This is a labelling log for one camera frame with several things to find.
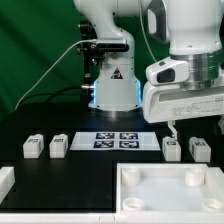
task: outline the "small white block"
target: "small white block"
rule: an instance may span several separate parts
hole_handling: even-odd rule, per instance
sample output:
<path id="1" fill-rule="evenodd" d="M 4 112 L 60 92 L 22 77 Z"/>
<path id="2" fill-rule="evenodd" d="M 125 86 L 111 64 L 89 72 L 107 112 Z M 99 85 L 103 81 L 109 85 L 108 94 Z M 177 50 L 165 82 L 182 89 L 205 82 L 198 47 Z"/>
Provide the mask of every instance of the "small white block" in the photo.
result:
<path id="1" fill-rule="evenodd" d="M 0 204 L 9 193 L 15 183 L 15 174 L 13 167 L 3 167 L 0 170 Z"/>
<path id="2" fill-rule="evenodd" d="M 174 138 L 163 138 L 163 154 L 168 162 L 181 160 L 181 147 Z"/>
<path id="3" fill-rule="evenodd" d="M 210 162 L 211 148 L 203 138 L 192 137 L 189 150 L 195 162 Z"/>
<path id="4" fill-rule="evenodd" d="M 43 135 L 31 135 L 23 144 L 23 154 L 25 159 L 39 158 L 44 148 Z"/>
<path id="5" fill-rule="evenodd" d="M 68 136 L 55 135 L 50 143 L 50 158 L 64 158 L 68 149 Z"/>

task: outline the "green wall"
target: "green wall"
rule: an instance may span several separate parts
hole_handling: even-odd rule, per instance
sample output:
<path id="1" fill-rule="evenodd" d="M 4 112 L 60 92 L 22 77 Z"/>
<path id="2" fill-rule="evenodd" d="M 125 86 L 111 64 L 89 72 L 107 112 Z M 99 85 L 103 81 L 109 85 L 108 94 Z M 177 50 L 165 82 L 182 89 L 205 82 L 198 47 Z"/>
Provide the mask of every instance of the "green wall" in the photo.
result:
<path id="1" fill-rule="evenodd" d="M 80 40 L 77 25 L 83 19 L 73 0 L 0 0 L 0 120 L 14 110 L 20 97 L 55 60 Z M 139 18 L 119 18 L 117 23 L 136 39 L 136 76 L 144 81 L 145 68 L 152 59 L 143 41 Z M 149 41 L 158 60 L 168 55 L 168 46 Z M 82 76 L 82 57 L 74 50 L 31 94 L 53 93 L 80 84 Z"/>

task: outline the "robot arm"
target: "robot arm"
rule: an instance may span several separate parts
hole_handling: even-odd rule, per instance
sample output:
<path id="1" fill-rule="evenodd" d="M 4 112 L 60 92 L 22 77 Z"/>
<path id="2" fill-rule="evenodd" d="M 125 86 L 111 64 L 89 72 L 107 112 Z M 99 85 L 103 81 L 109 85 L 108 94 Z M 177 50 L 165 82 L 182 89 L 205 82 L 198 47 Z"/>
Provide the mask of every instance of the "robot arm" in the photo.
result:
<path id="1" fill-rule="evenodd" d="M 144 13 L 151 0 L 142 0 Z M 126 52 L 108 52 L 100 64 L 100 74 L 94 83 L 94 100 L 89 107 L 103 116 L 128 116 L 128 112 L 142 107 L 140 83 L 134 74 L 134 38 L 114 23 L 114 16 L 138 16 L 137 0 L 74 0 L 77 9 L 91 22 L 97 34 L 96 47 L 126 43 Z"/>
<path id="2" fill-rule="evenodd" d="M 223 2 L 167 1 L 170 57 L 146 70 L 143 111 L 149 123 L 224 113 L 224 83 L 214 84 L 220 76 Z"/>

